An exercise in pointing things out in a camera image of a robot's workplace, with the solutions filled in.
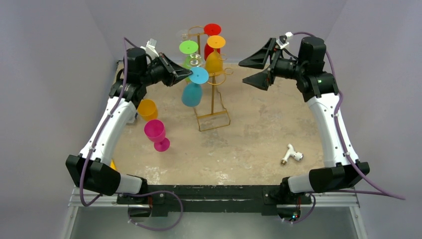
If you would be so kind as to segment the blue wine glass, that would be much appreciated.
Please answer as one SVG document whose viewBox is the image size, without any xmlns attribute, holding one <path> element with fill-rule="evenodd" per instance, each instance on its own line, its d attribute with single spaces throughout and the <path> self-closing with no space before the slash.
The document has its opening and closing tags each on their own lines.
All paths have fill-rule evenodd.
<svg viewBox="0 0 422 239">
<path fill-rule="evenodd" d="M 209 74 L 202 67 L 192 67 L 191 71 L 190 83 L 184 88 L 181 100 L 185 106 L 196 107 L 200 104 L 203 96 L 202 84 L 208 81 Z"/>
</svg>

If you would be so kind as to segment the pink wine glass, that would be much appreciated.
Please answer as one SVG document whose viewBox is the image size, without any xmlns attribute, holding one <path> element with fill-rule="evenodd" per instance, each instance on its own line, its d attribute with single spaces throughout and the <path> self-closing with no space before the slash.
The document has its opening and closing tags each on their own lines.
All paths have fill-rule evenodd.
<svg viewBox="0 0 422 239">
<path fill-rule="evenodd" d="M 166 128 L 162 121 L 158 119 L 148 121 L 144 126 L 144 133 L 154 143 L 156 151 L 164 152 L 169 149 L 170 141 L 166 137 Z"/>
</svg>

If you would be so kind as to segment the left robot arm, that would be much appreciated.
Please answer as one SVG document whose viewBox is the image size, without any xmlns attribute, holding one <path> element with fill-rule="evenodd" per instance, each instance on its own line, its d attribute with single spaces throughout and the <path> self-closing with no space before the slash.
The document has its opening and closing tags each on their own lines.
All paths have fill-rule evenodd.
<svg viewBox="0 0 422 239">
<path fill-rule="evenodd" d="M 107 106 L 87 144 L 77 155 L 69 155 L 65 165 L 76 187 L 102 195 L 129 194 L 141 204 L 148 199 L 146 180 L 111 168 L 111 158 L 126 124 L 134 121 L 146 88 L 163 83 L 171 87 L 192 71 L 174 63 L 163 53 L 150 56 L 145 47 L 133 47 L 123 57 L 123 69 L 112 85 Z"/>
</svg>

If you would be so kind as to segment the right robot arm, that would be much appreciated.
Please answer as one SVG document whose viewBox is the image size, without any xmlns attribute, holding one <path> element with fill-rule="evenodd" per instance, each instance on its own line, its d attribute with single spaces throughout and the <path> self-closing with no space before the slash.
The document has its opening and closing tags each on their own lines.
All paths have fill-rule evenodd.
<svg viewBox="0 0 422 239">
<path fill-rule="evenodd" d="M 300 176 L 284 178 L 280 198 L 287 203 L 299 193 L 324 193 L 351 188 L 366 176 L 370 167 L 360 162 L 348 138 L 342 119 L 342 97 L 332 73 L 324 71 L 326 45 L 323 39 L 307 36 L 301 40 L 298 56 L 282 56 L 285 36 L 270 38 L 251 56 L 239 62 L 240 67 L 260 72 L 242 81 L 260 90 L 268 90 L 275 78 L 293 79 L 317 122 L 323 149 L 324 167 Z"/>
</svg>

